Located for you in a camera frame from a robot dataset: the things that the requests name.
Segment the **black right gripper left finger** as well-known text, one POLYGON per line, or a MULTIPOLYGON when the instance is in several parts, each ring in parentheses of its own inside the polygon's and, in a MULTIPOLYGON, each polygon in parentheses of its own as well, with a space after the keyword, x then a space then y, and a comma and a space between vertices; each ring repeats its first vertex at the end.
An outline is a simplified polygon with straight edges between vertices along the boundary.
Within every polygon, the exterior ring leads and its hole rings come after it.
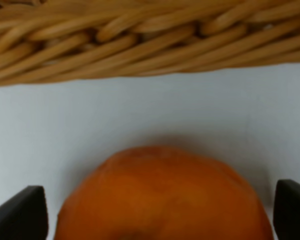
POLYGON ((27 186, 0 205, 0 240, 45 240, 48 231, 43 186, 27 186))

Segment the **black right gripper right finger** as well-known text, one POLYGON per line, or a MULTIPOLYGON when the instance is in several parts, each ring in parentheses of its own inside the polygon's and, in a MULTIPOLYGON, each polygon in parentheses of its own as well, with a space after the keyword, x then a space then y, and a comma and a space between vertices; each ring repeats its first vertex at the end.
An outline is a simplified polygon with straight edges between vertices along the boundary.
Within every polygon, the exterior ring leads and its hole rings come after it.
POLYGON ((273 226, 279 240, 300 240, 300 184, 294 180, 276 184, 273 226))

